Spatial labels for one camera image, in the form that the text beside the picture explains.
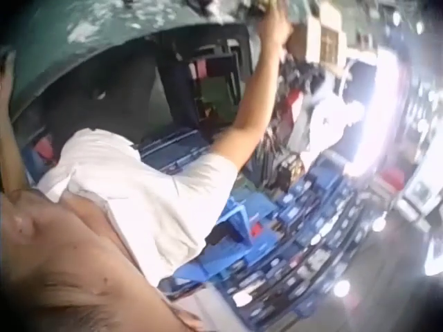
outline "fingers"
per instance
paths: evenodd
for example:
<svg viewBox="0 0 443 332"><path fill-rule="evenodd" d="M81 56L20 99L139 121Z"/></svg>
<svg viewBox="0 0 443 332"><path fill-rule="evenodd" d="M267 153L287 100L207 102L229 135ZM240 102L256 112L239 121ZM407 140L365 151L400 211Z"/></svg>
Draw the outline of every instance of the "fingers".
<svg viewBox="0 0 443 332"><path fill-rule="evenodd" d="M14 63L15 63L15 51L11 51L6 56L5 66L4 66L4 77L12 78L14 74Z"/></svg>

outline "blue crate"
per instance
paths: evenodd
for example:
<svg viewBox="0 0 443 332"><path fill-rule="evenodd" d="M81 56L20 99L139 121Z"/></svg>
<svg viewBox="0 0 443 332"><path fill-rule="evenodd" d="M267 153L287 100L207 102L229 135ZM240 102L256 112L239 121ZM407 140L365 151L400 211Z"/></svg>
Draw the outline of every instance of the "blue crate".
<svg viewBox="0 0 443 332"><path fill-rule="evenodd" d="M198 260L208 279L225 270L251 250L250 246L222 239L216 246L207 245Z"/></svg>
<svg viewBox="0 0 443 332"><path fill-rule="evenodd" d="M309 225L305 225L302 227L296 234L295 239L302 247L308 247L311 244L312 238L316 235L309 227Z"/></svg>
<svg viewBox="0 0 443 332"><path fill-rule="evenodd" d="M303 209L297 205L290 205L278 215L280 220L286 228L289 228L293 223L297 222L303 215Z"/></svg>
<svg viewBox="0 0 443 332"><path fill-rule="evenodd" d="M260 235L254 239L251 251L244 257L245 261L249 266L257 263L275 248L279 240L278 234L264 225Z"/></svg>
<svg viewBox="0 0 443 332"><path fill-rule="evenodd" d="M289 191L287 194L284 193L280 197L278 197L276 203L281 208L287 208L295 203L296 198L297 194L294 194L293 192Z"/></svg>
<svg viewBox="0 0 443 332"><path fill-rule="evenodd" d="M251 225L249 223L248 214L246 213L246 208L243 204L238 203L232 196L229 197L226 202L217 224L226 221L233 224L234 228L244 238L245 245L252 245L253 239L251 236Z"/></svg>
<svg viewBox="0 0 443 332"><path fill-rule="evenodd" d="M208 142L198 130L183 130L141 148L141 158L144 163L159 170L174 163L181 167L197 159L207 148Z"/></svg>
<svg viewBox="0 0 443 332"><path fill-rule="evenodd" d="M271 202L268 197L261 192L252 193L243 202L243 205L250 222L262 219L273 219L278 209L277 205Z"/></svg>
<svg viewBox="0 0 443 332"><path fill-rule="evenodd" d="M339 174L335 169L321 166L312 167L309 170L309 175L316 178L315 186L321 188L325 192L333 190L341 179L341 174Z"/></svg>
<svg viewBox="0 0 443 332"><path fill-rule="evenodd" d="M312 294L309 294L309 296L307 296L301 303L299 303L293 311L300 318L311 317L316 310L317 300L318 294L313 292Z"/></svg>
<svg viewBox="0 0 443 332"><path fill-rule="evenodd" d="M190 261L183 266L180 266L174 272L174 278L187 279L194 282L206 282L209 279L208 273L203 269L203 266L197 261Z"/></svg>
<svg viewBox="0 0 443 332"><path fill-rule="evenodd" d="M254 193L253 190L247 188L247 187L239 187L233 189L233 191L230 193L230 195L239 203L244 203L246 199L250 195Z"/></svg>
<svg viewBox="0 0 443 332"><path fill-rule="evenodd" d="M199 282L192 280L169 277L160 281L158 289L168 297L180 297L200 285Z"/></svg>

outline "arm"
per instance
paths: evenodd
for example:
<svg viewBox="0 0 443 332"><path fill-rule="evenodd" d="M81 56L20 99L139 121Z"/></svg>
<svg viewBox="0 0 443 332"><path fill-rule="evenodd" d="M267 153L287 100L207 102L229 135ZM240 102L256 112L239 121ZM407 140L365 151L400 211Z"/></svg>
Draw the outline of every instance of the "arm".
<svg viewBox="0 0 443 332"><path fill-rule="evenodd" d="M271 119L278 83L282 47L292 27L286 12L272 1L262 22L262 49L257 68L246 85L237 117L226 133L215 141L212 151L231 161L240 170L251 157Z"/></svg>
<svg viewBox="0 0 443 332"><path fill-rule="evenodd" d="M6 194L28 187L25 167L8 115L13 67L14 54L11 53L6 59L4 71L0 73L0 175Z"/></svg>

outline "person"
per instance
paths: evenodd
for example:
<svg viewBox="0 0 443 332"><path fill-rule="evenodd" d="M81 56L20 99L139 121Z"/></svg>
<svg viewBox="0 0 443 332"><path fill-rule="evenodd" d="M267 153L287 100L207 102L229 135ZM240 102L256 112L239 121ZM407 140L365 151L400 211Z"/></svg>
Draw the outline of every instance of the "person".
<svg viewBox="0 0 443 332"><path fill-rule="evenodd" d="M305 123L309 122L308 130L305 130L308 136L307 143L300 144L301 130L300 125L296 123L289 137L288 146L290 149L296 147L294 150L300 153L303 166L308 170L322 152L343 137L347 127L363 119L364 112L364 107L359 102L346 104L342 97L333 91L328 91L315 104L311 118L305 120ZM298 120L302 122L303 117L306 118L306 114L301 114Z"/></svg>
<svg viewBox="0 0 443 332"><path fill-rule="evenodd" d="M117 133L84 128L29 188L8 119L8 57L0 81L1 282L26 304L37 331L192 327L156 286L205 246L238 171L263 136L291 29L284 8L272 4L260 27L260 60L235 121L176 176L143 164Z"/></svg>

